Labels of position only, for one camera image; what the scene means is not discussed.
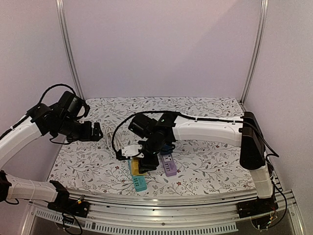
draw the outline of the white wall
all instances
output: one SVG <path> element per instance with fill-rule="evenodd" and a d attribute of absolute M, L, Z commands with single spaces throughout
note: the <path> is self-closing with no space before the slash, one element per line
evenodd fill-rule
<path fill-rule="evenodd" d="M 313 233 L 313 1 L 272 0 L 246 107 L 255 112 L 285 189 Z"/>
<path fill-rule="evenodd" d="M 36 104 L 43 91 L 55 83 L 72 85 L 58 23 L 56 3 L 0 1 L 0 133 Z M 55 89 L 44 99 L 57 101 L 64 90 Z M 12 175 L 47 179 L 58 146 L 41 138 L 18 153 L 4 170 Z M 16 235 L 26 203 L 0 203 L 0 234 Z"/>
<path fill-rule="evenodd" d="M 67 0 L 84 95 L 240 98 L 261 1 Z"/>

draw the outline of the vent grille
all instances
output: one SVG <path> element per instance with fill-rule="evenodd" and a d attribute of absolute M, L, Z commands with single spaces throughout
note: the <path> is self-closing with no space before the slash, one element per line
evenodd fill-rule
<path fill-rule="evenodd" d="M 36 216 L 61 223 L 62 216 L 53 211 L 46 211 L 36 208 Z M 114 225 L 107 225 L 99 222 L 85 221 L 81 223 L 85 230 L 95 231 L 110 235 L 217 235 L 226 234 L 238 231 L 236 223 L 227 223 L 215 226 L 206 226 L 199 228 L 186 228 L 186 229 L 149 229 L 149 228 L 128 228 Z"/>

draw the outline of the yellow object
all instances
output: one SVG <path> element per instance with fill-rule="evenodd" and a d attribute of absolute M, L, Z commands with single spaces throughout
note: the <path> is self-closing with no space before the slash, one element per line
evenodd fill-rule
<path fill-rule="evenodd" d="M 132 175 L 147 175 L 147 173 L 140 174 L 139 173 L 139 159 L 138 158 L 132 158 L 131 162 L 131 173 Z"/>

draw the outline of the floral pattern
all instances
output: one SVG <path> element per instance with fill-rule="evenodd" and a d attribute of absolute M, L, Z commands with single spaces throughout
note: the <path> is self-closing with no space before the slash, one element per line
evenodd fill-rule
<path fill-rule="evenodd" d="M 89 99 L 86 120 L 116 127 L 130 114 L 148 110 L 173 110 L 189 115 L 229 117 L 243 114 L 232 98 L 133 97 Z M 140 140 L 123 125 L 119 132 L 126 145 Z M 148 189 L 136 192 L 128 163 L 111 154 L 104 139 L 64 145 L 49 180 L 90 192 L 149 197 L 201 195 L 254 188 L 251 175 L 239 165 L 240 148 L 210 141 L 178 141 L 173 152 L 177 175 L 166 177 L 162 163 L 145 176 Z"/>

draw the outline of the teal object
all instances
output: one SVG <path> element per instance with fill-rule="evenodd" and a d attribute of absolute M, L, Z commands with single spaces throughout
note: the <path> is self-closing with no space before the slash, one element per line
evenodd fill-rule
<path fill-rule="evenodd" d="M 128 166 L 132 175 L 131 160 L 128 161 Z M 136 192 L 141 192 L 147 189 L 147 183 L 143 175 L 132 175 L 132 178 Z"/>

